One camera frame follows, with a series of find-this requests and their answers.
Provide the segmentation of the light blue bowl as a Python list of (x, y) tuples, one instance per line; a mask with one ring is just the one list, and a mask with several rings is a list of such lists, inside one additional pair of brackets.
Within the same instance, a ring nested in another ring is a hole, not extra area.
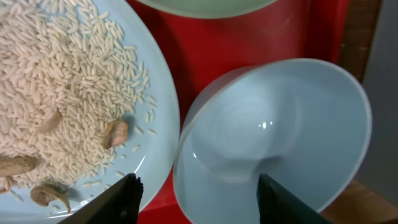
[(345, 69), (295, 58), (232, 70), (192, 103), (173, 171), (192, 223), (259, 223), (267, 174), (316, 212), (357, 173), (372, 133), (369, 99)]

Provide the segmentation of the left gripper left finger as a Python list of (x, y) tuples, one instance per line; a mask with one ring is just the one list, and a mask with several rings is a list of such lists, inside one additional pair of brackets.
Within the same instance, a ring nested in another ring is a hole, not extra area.
[(136, 224), (143, 192), (141, 179), (130, 173), (60, 224)]

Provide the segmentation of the light blue plate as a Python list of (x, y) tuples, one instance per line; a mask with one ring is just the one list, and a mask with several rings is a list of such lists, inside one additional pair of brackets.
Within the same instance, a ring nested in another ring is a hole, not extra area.
[[(1, 177), (2, 223), (58, 223), (129, 173), (144, 209), (171, 170), (178, 112), (164, 56), (126, 1), (1, 2), (1, 158), (38, 160)], [(105, 149), (117, 119), (128, 139)], [(70, 213), (30, 199), (43, 184), (67, 195)]]

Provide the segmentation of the green bowl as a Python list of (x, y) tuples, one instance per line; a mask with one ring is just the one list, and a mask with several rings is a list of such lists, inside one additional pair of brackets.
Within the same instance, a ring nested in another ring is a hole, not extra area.
[(276, 0), (138, 0), (169, 14), (197, 19), (221, 19), (241, 16)]

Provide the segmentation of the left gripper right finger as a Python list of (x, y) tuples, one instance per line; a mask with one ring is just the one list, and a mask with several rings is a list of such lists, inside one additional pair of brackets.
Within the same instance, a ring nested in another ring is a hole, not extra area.
[(267, 174), (257, 183), (261, 224), (331, 224)]

